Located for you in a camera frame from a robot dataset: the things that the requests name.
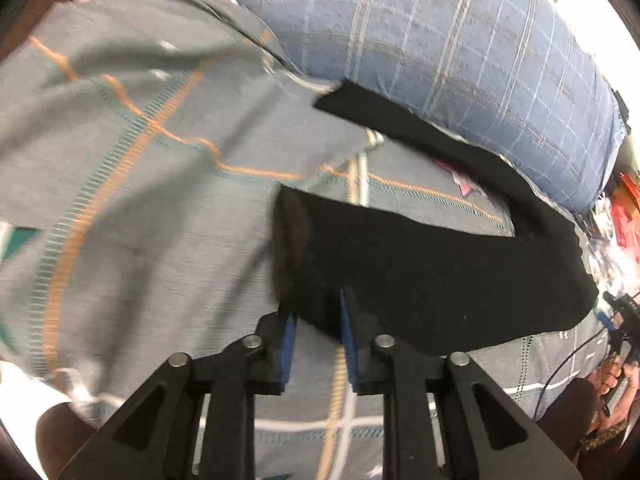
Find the folded black clothing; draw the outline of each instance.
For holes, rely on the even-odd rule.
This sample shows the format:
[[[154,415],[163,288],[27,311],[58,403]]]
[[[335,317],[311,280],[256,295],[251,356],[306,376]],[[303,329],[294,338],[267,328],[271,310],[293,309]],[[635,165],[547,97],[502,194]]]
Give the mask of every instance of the folded black clothing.
[[[351,286],[360,311],[374,314],[382,332],[436,355],[568,330],[587,315],[597,290],[574,225],[498,156],[349,82],[316,107],[436,156],[502,195],[515,236],[424,225],[282,187],[273,249],[284,314],[339,338],[339,291]]]

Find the blue gripper pad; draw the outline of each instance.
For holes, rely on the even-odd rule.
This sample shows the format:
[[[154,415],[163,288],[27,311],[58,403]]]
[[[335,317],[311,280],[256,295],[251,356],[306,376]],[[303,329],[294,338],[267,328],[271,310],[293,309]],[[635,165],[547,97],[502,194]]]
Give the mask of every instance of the blue gripper pad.
[[[296,323],[293,321],[293,316],[287,318],[287,322],[284,325],[284,332],[282,333],[282,348],[280,350],[280,377],[278,378],[278,384],[280,385],[280,391],[283,392],[289,383],[289,377],[291,375],[291,361],[293,358],[293,345],[296,341]]]
[[[344,346],[344,356],[347,362],[347,376],[351,387],[358,393],[358,362],[356,360],[356,344],[351,331],[351,319],[347,311],[344,291],[340,291],[340,331],[342,333],[342,344]]]

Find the plaid pattern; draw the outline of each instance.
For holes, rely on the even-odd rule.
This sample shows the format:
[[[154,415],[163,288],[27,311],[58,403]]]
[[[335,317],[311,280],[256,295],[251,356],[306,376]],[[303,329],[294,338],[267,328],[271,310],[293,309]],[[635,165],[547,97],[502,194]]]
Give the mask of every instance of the plaid pattern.
[[[624,128],[546,0],[238,0],[303,73],[347,77],[507,157],[583,213]]]
[[[314,110],[330,86],[274,62],[278,41],[231,0],[69,3],[35,35],[0,66],[0,215],[41,230],[2,263],[0,351],[66,379],[87,417],[105,420],[172,352],[219,352],[276,309],[280,184],[513,234],[498,197],[462,198],[428,158]],[[597,330],[589,316],[473,358],[532,413]],[[578,352],[545,406],[605,350]],[[256,415],[260,477],[380,477],[382,400],[356,397],[344,354],[303,322],[286,393],[259,397]]]

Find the silver rivet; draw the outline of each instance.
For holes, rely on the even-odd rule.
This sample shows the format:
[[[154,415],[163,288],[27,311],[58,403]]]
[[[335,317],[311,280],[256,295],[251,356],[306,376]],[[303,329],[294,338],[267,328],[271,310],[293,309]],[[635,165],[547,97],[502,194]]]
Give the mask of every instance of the silver rivet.
[[[393,336],[390,336],[388,334],[380,334],[376,336],[375,342],[376,345],[378,345],[380,348],[391,348],[396,344],[396,340],[393,338]]]
[[[262,344],[262,338],[259,335],[251,334],[242,339],[242,344],[247,348],[258,348]]]
[[[469,364],[469,356],[464,352],[453,352],[449,356],[449,359],[456,366],[466,366]]]
[[[183,354],[182,352],[176,352],[171,357],[169,357],[169,364],[175,368],[184,366],[188,362],[189,356],[187,354]]]

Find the black cable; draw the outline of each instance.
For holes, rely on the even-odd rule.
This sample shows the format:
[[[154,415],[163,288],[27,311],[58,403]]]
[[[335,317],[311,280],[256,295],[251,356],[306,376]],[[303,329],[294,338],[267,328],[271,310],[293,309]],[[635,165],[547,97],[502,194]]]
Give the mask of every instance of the black cable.
[[[582,343],[580,346],[578,346],[578,348],[576,348],[573,352],[571,352],[564,361],[562,361],[559,365],[558,368],[556,368],[556,371],[553,372],[551,374],[551,377],[548,378],[548,380],[546,380],[545,385],[542,387],[542,391],[540,392],[540,396],[538,397],[538,403],[536,404],[536,411],[533,412],[533,420],[536,420],[536,417],[538,416],[538,409],[540,408],[540,402],[542,402],[542,397],[544,396],[546,389],[548,388],[549,384],[551,383],[551,379],[553,379],[556,374],[562,369],[562,367],[567,363],[567,361],[569,359],[571,359],[574,355],[576,355],[578,353],[578,351],[582,350],[585,346],[587,346],[591,341],[593,341],[594,339],[596,339],[600,334],[602,334],[605,330],[607,329],[607,327],[604,327],[602,330],[600,330],[597,334],[591,336],[590,338],[587,339],[587,341],[585,341],[584,343]]]

